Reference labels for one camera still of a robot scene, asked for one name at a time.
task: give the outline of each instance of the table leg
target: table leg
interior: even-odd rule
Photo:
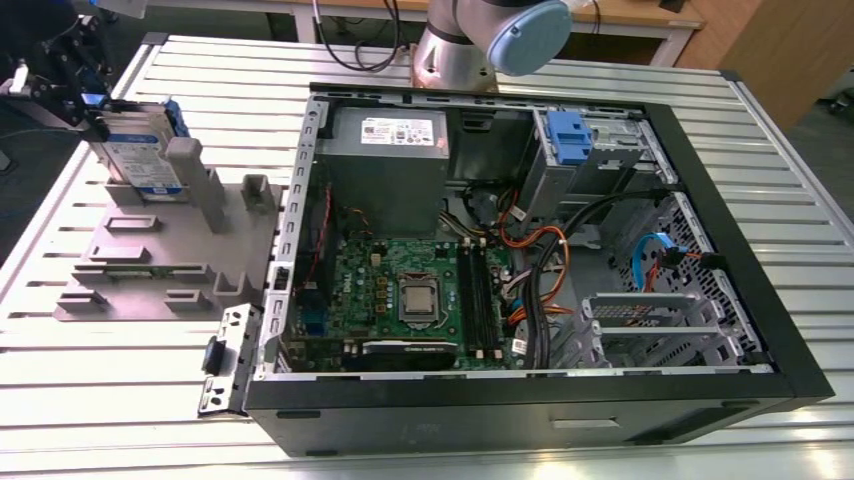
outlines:
[[[691,39],[694,30],[679,28],[670,31],[655,51],[650,65],[654,67],[673,67],[677,64],[682,50]]]
[[[310,5],[294,5],[294,20],[296,22],[296,38],[300,43],[318,43],[315,32],[315,17]]]

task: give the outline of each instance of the blue drive latch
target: blue drive latch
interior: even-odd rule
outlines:
[[[548,138],[560,165],[580,165],[592,150],[592,130],[575,112],[547,112]]]

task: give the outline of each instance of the metal work surface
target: metal work surface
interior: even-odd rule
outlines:
[[[352,61],[351,48],[342,56]],[[364,49],[366,61],[386,55]],[[144,45],[116,91],[173,95],[223,183],[287,184],[308,82],[408,84],[407,59],[356,75],[323,47],[171,37]],[[105,212],[105,169],[81,146],[0,270],[0,472],[282,478],[842,478],[854,471],[854,233],[750,94],[715,72],[554,62],[502,91],[667,103],[837,396],[690,444],[554,453],[291,461],[248,420],[196,420],[210,321],[60,322],[71,268]]]

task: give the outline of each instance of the black plastic frame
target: black plastic frame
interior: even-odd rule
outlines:
[[[767,411],[787,411],[834,395],[789,312],[765,275],[747,240],[738,228],[694,147],[670,106],[643,102],[560,98],[520,94],[472,94],[412,88],[312,84],[312,92],[364,95],[334,103],[380,104],[368,95],[402,94],[432,97],[466,96],[488,106],[494,99],[524,99],[528,103],[571,103],[613,106],[645,112],[661,146],[679,175],[683,190],[715,250],[726,258],[725,271],[742,306],[753,319],[777,371],[749,375],[645,375],[621,377],[564,377],[523,379],[436,379],[359,381],[252,381],[246,410],[280,412],[339,408],[438,407],[460,405],[518,405],[587,402],[667,402],[717,400],[733,415],[699,421],[678,438],[653,443],[685,441],[709,431]]]

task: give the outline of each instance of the power supply label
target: power supply label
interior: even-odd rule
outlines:
[[[432,121],[399,118],[366,118],[362,143],[374,145],[434,146]]]
[[[163,159],[163,145],[153,135],[113,133],[105,148],[127,181],[151,195],[175,195],[182,184],[172,165]]]

